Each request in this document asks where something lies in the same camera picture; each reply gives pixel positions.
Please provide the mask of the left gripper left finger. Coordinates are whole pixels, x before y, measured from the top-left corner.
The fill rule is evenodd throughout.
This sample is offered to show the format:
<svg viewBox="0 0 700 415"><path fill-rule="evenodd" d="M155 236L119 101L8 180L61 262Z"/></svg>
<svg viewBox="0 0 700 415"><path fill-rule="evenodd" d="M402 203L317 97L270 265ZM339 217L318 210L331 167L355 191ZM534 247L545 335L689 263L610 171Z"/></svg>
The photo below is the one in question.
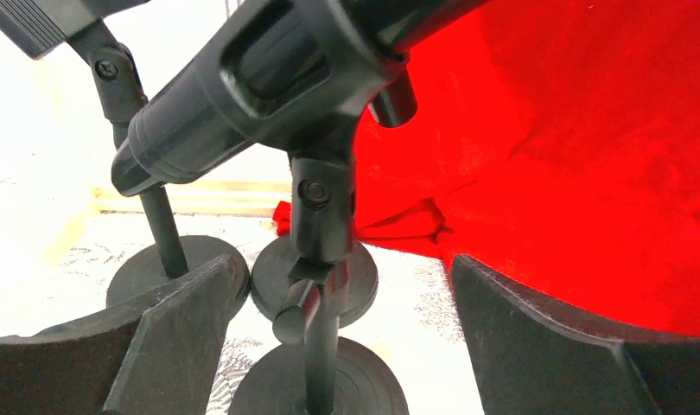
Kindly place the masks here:
<svg viewBox="0 0 700 415"><path fill-rule="evenodd" d="M202 414L241 277L221 255L140 296L0 337L0 414Z"/></svg>

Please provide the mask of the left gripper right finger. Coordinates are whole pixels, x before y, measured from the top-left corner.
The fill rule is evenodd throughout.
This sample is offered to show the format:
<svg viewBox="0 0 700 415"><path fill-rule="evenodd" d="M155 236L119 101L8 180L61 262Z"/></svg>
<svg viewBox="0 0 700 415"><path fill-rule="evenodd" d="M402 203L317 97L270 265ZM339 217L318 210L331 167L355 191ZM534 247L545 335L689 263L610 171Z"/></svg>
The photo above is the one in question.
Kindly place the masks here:
<svg viewBox="0 0 700 415"><path fill-rule="evenodd" d="M700 414L700 338L582 310L467 255L450 277L487 414Z"/></svg>

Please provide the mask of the black microphone silver grille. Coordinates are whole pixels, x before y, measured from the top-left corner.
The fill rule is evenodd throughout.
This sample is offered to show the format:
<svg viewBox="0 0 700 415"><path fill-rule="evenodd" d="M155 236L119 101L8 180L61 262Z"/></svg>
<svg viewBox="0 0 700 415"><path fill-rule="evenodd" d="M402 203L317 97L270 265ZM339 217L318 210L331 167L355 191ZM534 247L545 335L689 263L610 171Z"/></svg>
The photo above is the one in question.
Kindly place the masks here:
<svg viewBox="0 0 700 415"><path fill-rule="evenodd" d="M417 114L417 98L405 69L368 104L375 122L384 128L398 128Z"/></svg>

